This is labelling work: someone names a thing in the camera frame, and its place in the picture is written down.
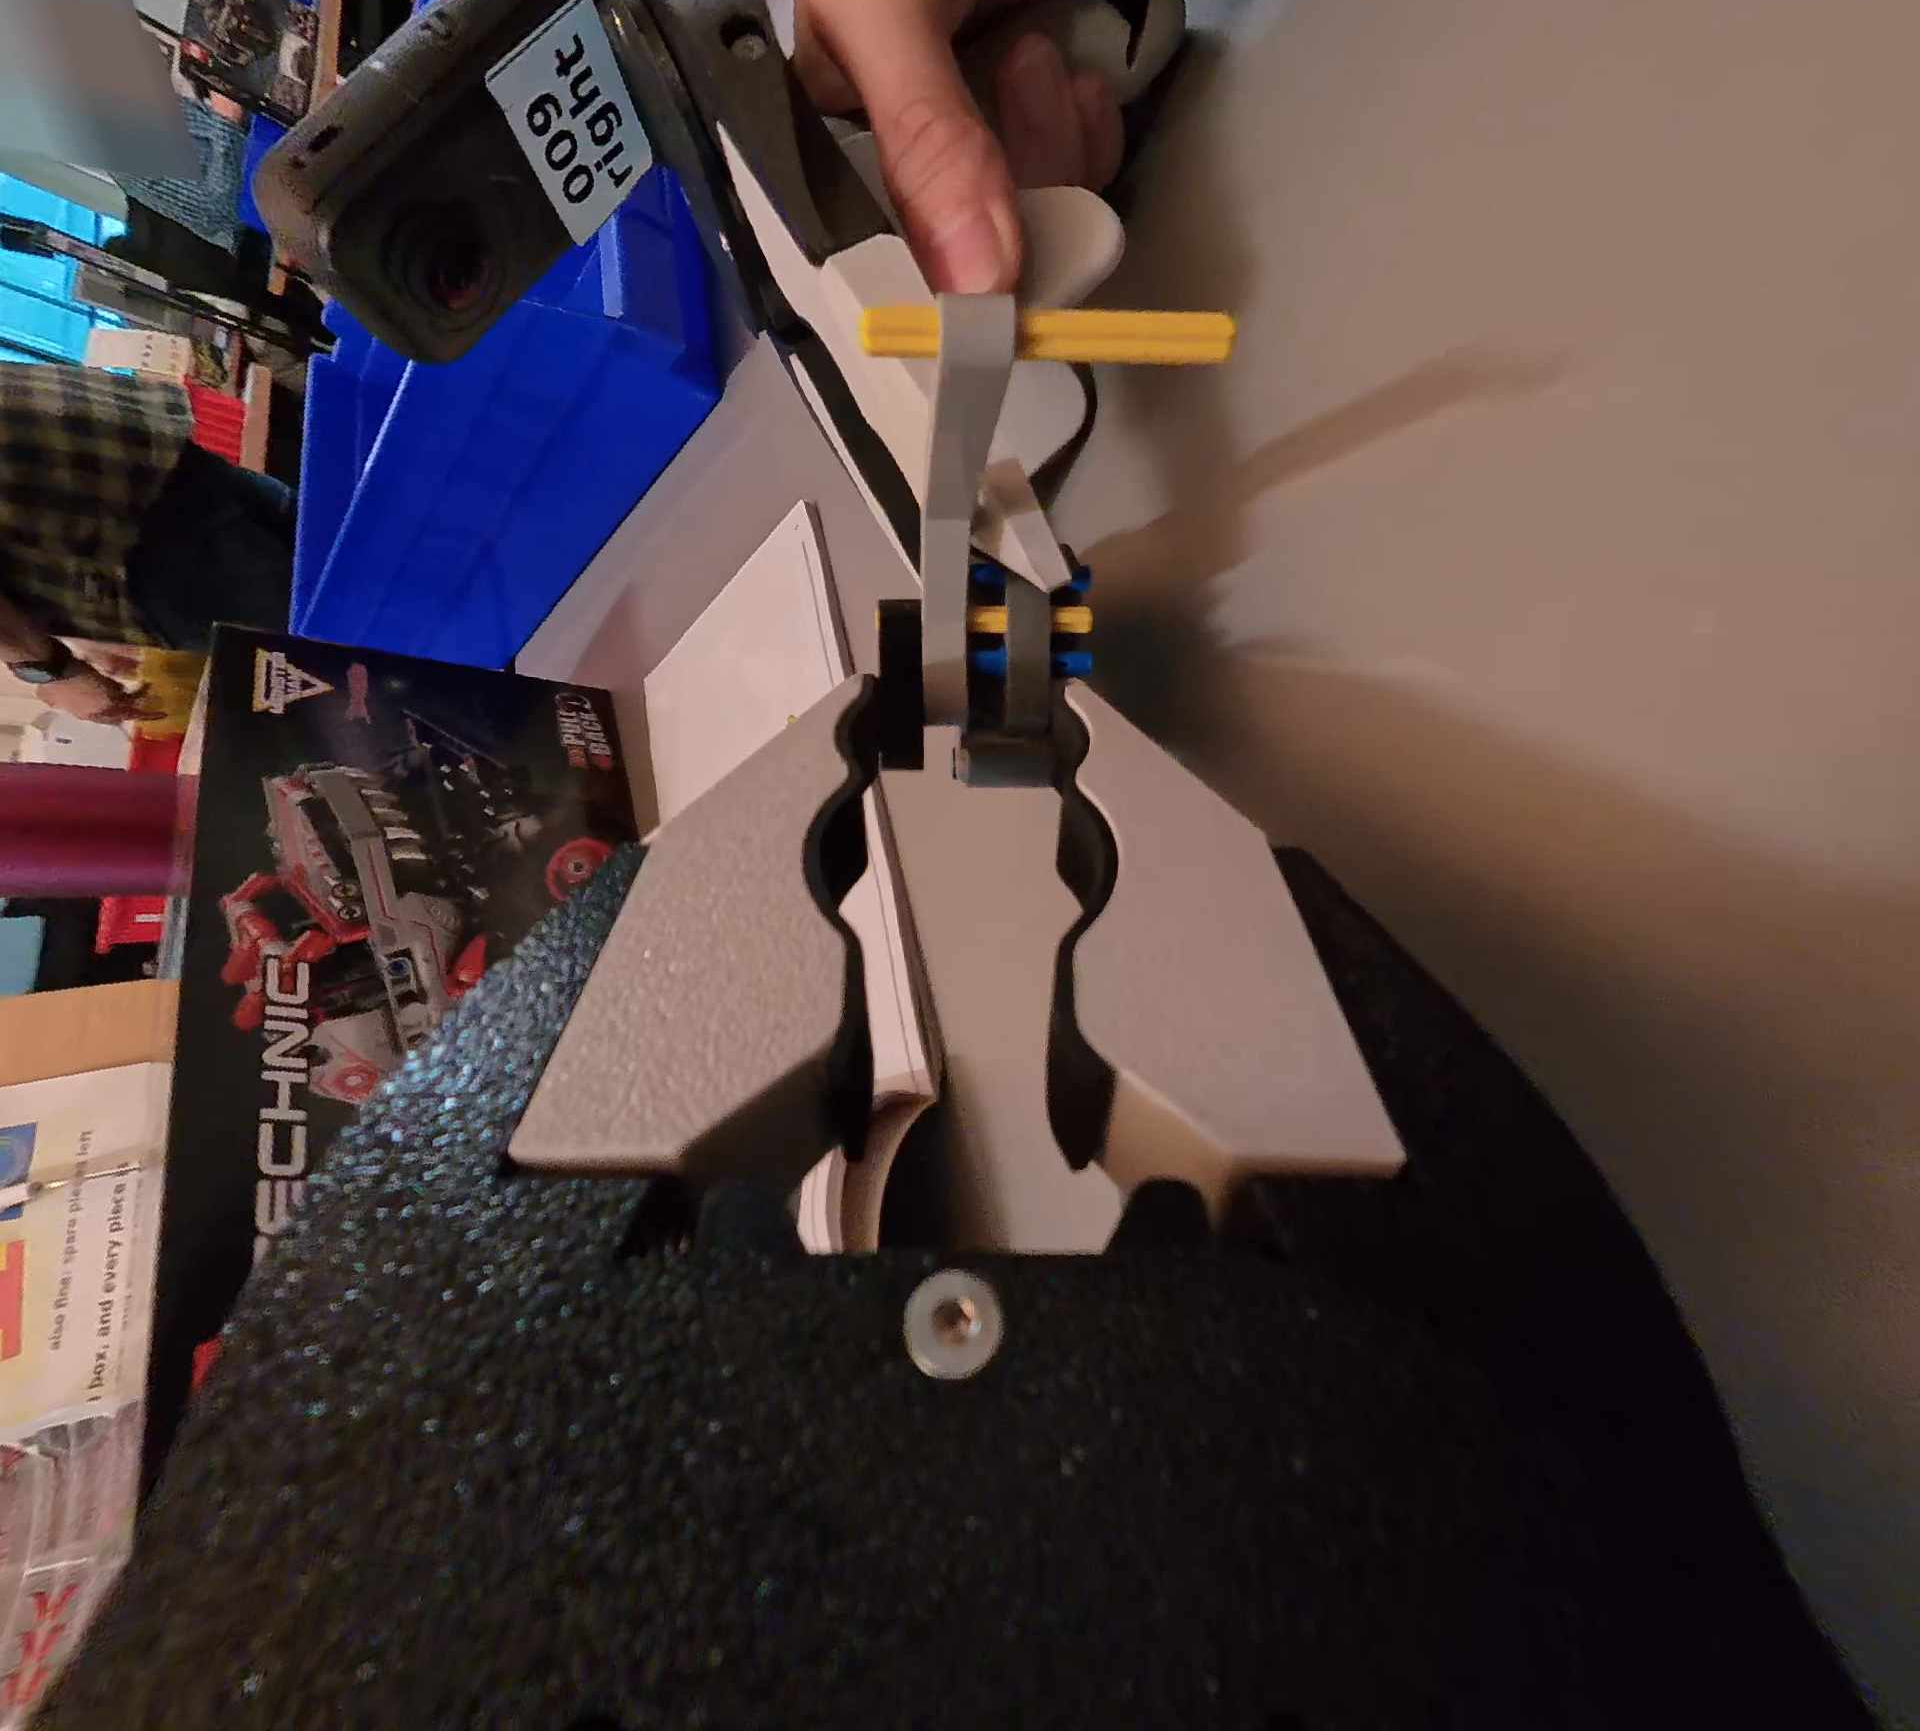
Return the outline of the cardboard-backed instruction sheet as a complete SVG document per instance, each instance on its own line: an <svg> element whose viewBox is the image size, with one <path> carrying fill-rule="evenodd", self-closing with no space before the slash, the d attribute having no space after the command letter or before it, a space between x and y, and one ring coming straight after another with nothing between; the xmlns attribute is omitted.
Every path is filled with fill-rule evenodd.
<svg viewBox="0 0 1920 1731"><path fill-rule="evenodd" d="M129 1562L176 989L3 1009L3 1722L27 1726Z"/></svg>

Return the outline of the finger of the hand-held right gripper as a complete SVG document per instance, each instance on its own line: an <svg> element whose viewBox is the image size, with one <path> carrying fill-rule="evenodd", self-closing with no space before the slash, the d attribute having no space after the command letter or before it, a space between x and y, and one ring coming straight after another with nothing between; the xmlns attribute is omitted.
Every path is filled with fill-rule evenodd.
<svg viewBox="0 0 1920 1731"><path fill-rule="evenodd" d="M824 265L788 235L761 235L771 317L786 369L913 573L921 569L922 501L937 367L930 359L867 353L860 315L879 305L930 303L919 265L894 235L867 239Z"/></svg>

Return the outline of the maroon bottle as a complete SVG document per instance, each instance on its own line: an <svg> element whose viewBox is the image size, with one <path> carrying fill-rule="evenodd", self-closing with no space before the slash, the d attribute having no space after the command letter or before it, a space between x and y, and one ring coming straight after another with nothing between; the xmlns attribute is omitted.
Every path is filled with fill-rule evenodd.
<svg viewBox="0 0 1920 1731"><path fill-rule="evenodd" d="M182 783L89 765L3 767L3 895L179 895Z"/></svg>

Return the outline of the white instruction booklet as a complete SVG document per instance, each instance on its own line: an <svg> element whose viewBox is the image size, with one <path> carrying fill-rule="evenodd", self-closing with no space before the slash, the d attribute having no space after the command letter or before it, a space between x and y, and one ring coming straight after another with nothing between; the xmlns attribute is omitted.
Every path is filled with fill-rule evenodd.
<svg viewBox="0 0 1920 1731"><path fill-rule="evenodd" d="M851 673L853 645L823 521L815 503L800 501L645 679L660 825ZM860 1159L832 1151L796 1191L799 1237L812 1253L877 1251L900 1147L935 1105L946 1069L898 839L879 785L865 807L868 869L843 915L860 939L867 969L874 1119Z"/></svg>

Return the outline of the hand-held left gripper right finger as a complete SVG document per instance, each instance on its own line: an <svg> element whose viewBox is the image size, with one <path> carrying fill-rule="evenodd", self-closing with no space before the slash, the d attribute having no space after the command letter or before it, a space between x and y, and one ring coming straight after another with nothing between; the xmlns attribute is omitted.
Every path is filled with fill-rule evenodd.
<svg viewBox="0 0 1920 1731"><path fill-rule="evenodd" d="M1057 701L1058 873L1047 1109L1073 1169L1231 1207L1250 1181L1406 1161L1258 825L1098 691Z"/></svg>

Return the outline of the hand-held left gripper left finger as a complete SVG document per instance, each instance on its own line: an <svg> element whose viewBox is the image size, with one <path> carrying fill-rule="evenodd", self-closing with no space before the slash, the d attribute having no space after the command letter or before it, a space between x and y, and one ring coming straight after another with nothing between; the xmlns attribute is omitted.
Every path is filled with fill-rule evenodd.
<svg viewBox="0 0 1920 1731"><path fill-rule="evenodd" d="M845 679L663 825L510 1137L529 1171L802 1179L865 1153L877 681Z"/></svg>

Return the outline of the grey toy brick assembly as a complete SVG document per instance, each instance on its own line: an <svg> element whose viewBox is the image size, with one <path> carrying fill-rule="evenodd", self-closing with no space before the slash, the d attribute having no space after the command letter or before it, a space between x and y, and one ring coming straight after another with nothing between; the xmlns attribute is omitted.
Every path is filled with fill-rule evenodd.
<svg viewBox="0 0 1920 1731"><path fill-rule="evenodd" d="M1048 783L1057 753L1054 615L1074 567L1019 459L993 459L1016 363L1191 367L1226 361L1237 321L1208 309L1086 309L1007 295L877 303L872 357L930 359L921 587L877 607L877 749L932 769L952 733L960 783Z"/></svg>

